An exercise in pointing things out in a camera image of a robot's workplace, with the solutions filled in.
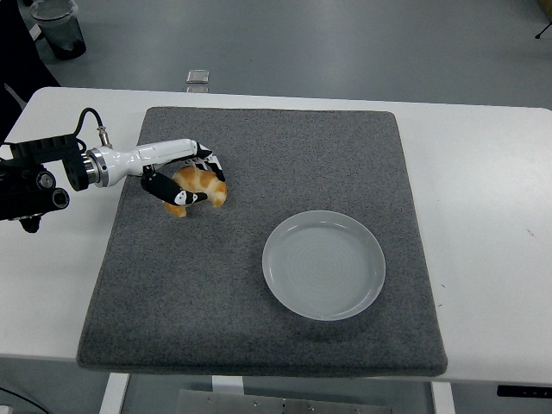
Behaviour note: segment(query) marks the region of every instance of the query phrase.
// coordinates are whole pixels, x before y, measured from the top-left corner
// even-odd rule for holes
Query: table
[[[99,111],[117,149],[136,144],[153,106],[388,110],[397,117],[448,370],[442,381],[552,384],[552,113],[543,109],[151,91],[38,91],[9,135],[70,133]],[[99,145],[86,118],[79,136]],[[0,156],[9,158],[2,148]],[[0,356],[74,361],[122,182],[69,191],[29,235],[0,223]]]

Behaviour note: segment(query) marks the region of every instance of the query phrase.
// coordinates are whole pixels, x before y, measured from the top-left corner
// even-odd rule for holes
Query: gray floor
[[[207,69],[211,93],[552,109],[552,29],[535,40],[548,24],[536,0],[78,4],[88,47],[83,56],[59,61],[44,40],[37,42],[63,86],[184,91],[189,70]],[[27,9],[22,12],[28,20]],[[0,386],[23,392],[55,413],[97,412],[106,380],[104,373],[69,363],[0,361]],[[167,401],[174,390],[208,385],[207,379],[184,376],[136,376],[125,410],[145,412],[138,408],[144,406],[171,412],[174,402]],[[403,385],[390,388],[390,398],[404,395]],[[343,402],[375,398],[378,386],[246,379],[251,393],[324,394]],[[460,414],[552,411],[550,400],[498,398],[495,385],[458,384],[453,391]],[[0,392],[0,404],[11,401]],[[38,412],[22,403],[16,408]]]

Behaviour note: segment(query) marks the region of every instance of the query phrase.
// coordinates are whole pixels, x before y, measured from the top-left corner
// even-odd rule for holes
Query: empty plate
[[[288,309],[319,321],[365,310],[380,294],[386,261],[362,224],[334,211],[306,211],[282,222],[262,255],[274,296]]]

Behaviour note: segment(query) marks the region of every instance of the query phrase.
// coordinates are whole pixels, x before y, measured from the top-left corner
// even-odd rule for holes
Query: croissant
[[[200,170],[195,166],[185,166],[174,173],[172,180],[180,185],[183,190],[204,192],[207,194],[207,199],[215,207],[220,207],[226,201],[228,194],[226,183],[219,180],[212,171]],[[165,209],[176,217],[184,217],[186,215],[184,205],[164,204]]]

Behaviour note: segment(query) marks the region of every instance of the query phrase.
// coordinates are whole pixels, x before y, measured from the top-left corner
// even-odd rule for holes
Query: white robotic arm
[[[86,113],[97,118],[102,145],[86,150],[77,138]],[[142,188],[157,198],[175,205],[188,205],[207,198],[192,193],[156,170],[175,161],[211,169],[224,181],[223,170],[212,151],[196,141],[180,139],[140,145],[128,152],[111,146],[99,114],[92,108],[82,111],[73,134],[59,135],[10,144],[12,160],[0,159],[0,220],[19,220],[29,233],[38,231],[41,217],[62,210],[69,204],[67,191],[55,186],[55,177],[42,165],[62,160],[75,191],[89,184],[115,185],[127,175],[141,177]]]
[[[126,153],[108,146],[95,147],[87,152],[90,157],[96,186],[111,187],[127,175],[140,177],[144,167],[158,169],[168,162],[198,156],[198,144],[192,140],[175,140],[140,145]]]

